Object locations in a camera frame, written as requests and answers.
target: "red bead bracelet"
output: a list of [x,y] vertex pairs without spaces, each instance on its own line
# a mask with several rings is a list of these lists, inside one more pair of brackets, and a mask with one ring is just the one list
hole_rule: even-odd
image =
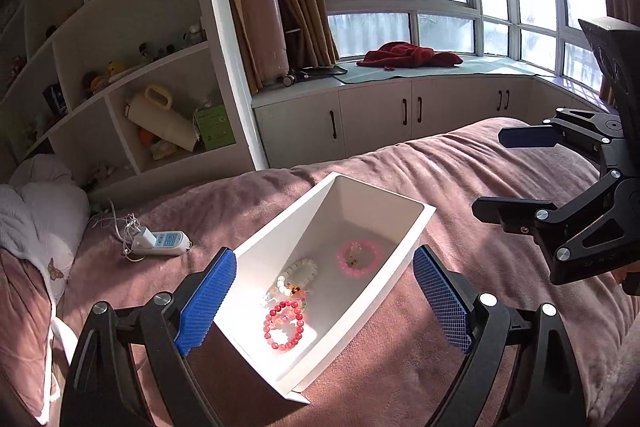
[[[293,338],[287,341],[285,344],[278,344],[273,341],[271,338],[271,330],[276,328],[276,315],[280,312],[283,312],[284,308],[290,307],[290,311],[294,312],[296,316],[296,333],[293,335]],[[269,315],[266,316],[266,320],[264,321],[264,327],[262,331],[264,331],[264,338],[267,339],[267,343],[270,344],[273,349],[279,349],[281,351],[287,351],[294,346],[297,346],[300,339],[302,338],[302,332],[305,330],[302,326],[305,325],[304,317],[302,312],[300,311],[300,307],[297,301],[280,301],[279,304],[273,307],[273,310],[269,311]]]

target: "pink blanket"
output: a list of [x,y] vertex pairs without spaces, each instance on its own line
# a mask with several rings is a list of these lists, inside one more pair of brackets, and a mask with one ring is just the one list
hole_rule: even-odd
[[[596,170],[562,147],[506,150],[495,119],[450,134],[416,140],[344,161],[251,172],[212,182],[148,204],[136,214],[155,230],[184,230],[194,247],[174,259],[129,263],[109,230],[88,230],[60,303],[63,319],[79,333],[91,305],[140,305],[172,291],[203,269],[218,248],[235,248],[331,171],[388,188],[437,207],[421,240],[449,269],[467,276],[511,306],[557,305],[574,346],[594,424],[610,414],[637,376],[621,371],[639,301],[606,274],[555,287],[540,250],[529,237],[508,235],[471,214],[478,196],[549,199],[565,203],[592,185]],[[478,425],[495,418],[513,351],[508,349]],[[138,354],[140,378],[158,425],[170,419]],[[210,403],[228,426],[422,426],[442,399],[462,356],[449,347],[409,267],[353,342],[304,392],[311,405],[281,399],[252,371],[213,326],[189,363]]]

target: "white bead bracelet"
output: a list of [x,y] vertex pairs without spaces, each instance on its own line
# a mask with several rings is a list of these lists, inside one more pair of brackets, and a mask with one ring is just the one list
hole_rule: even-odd
[[293,263],[279,275],[278,281],[276,282],[278,290],[287,297],[290,297],[294,294],[292,288],[290,288],[292,284],[287,283],[287,281],[290,280],[293,272],[299,270],[302,267],[308,267],[310,269],[310,272],[306,279],[303,279],[302,281],[296,281],[294,286],[298,288],[304,288],[314,279],[314,277],[318,273],[318,265],[316,265],[316,263],[314,263],[311,259],[300,259],[299,261],[295,261],[295,263]]

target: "bracelet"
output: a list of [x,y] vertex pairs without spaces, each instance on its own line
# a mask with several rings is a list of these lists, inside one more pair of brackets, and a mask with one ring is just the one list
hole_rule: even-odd
[[[285,344],[278,344],[271,338],[270,331],[276,329],[276,327],[282,323],[282,318],[276,317],[276,315],[286,307],[290,307],[296,314],[296,333],[293,335],[293,338],[289,339]],[[287,315],[287,312],[289,311],[287,310],[283,312],[285,316]],[[302,315],[302,311],[298,309],[298,303],[296,301],[280,301],[279,304],[275,305],[273,309],[269,311],[263,325],[264,327],[262,328],[262,331],[264,331],[264,338],[267,339],[267,344],[269,344],[273,349],[279,349],[280,351],[287,351],[292,347],[297,346],[299,341],[302,339],[302,332],[305,330],[305,328],[303,328],[305,325],[304,317]]]
[[[303,266],[309,266],[311,268],[311,272],[309,276],[306,277],[306,279],[303,279],[296,285],[291,282],[286,282],[287,279],[291,277],[293,272]],[[276,281],[276,286],[278,287],[280,293],[283,293],[287,297],[290,297],[300,292],[300,290],[304,289],[305,286],[314,279],[317,273],[318,265],[316,265],[316,263],[314,263],[311,259],[300,259],[299,261],[295,261],[295,263],[293,263],[279,275],[278,280]]]
[[[363,266],[362,263],[362,250],[369,250],[373,254],[373,259],[371,259],[370,263],[366,266]],[[360,277],[364,277],[373,270],[375,270],[382,261],[383,251],[382,247],[373,241],[362,240],[362,241],[351,241],[344,245],[336,255],[338,265],[342,269],[342,272],[345,273],[348,277],[353,277],[359,279]]]

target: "pink bead bracelet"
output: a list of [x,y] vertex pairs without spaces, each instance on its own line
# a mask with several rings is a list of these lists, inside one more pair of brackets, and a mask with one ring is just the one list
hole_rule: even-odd
[[[278,313],[287,314],[289,310],[285,311],[285,308],[289,307],[290,311],[293,311],[296,316],[296,333],[293,335],[293,338],[288,340],[285,344],[278,344],[273,341],[271,338],[271,330],[274,330],[278,327],[278,319],[276,317]],[[288,351],[292,347],[298,345],[300,339],[302,338],[302,332],[305,330],[302,326],[305,325],[304,317],[302,315],[302,311],[299,309],[298,302],[296,301],[280,301],[279,304],[275,305],[272,310],[269,311],[269,314],[266,316],[266,320],[264,321],[264,327],[262,331],[264,331],[264,338],[267,339],[267,343],[270,344],[273,349],[279,349],[280,351]]]
[[[363,248],[373,254],[373,259],[366,266],[362,265]],[[382,256],[383,251],[380,245],[364,239],[362,241],[350,241],[344,245],[338,250],[336,258],[340,269],[346,276],[359,279],[373,272],[380,265]]]

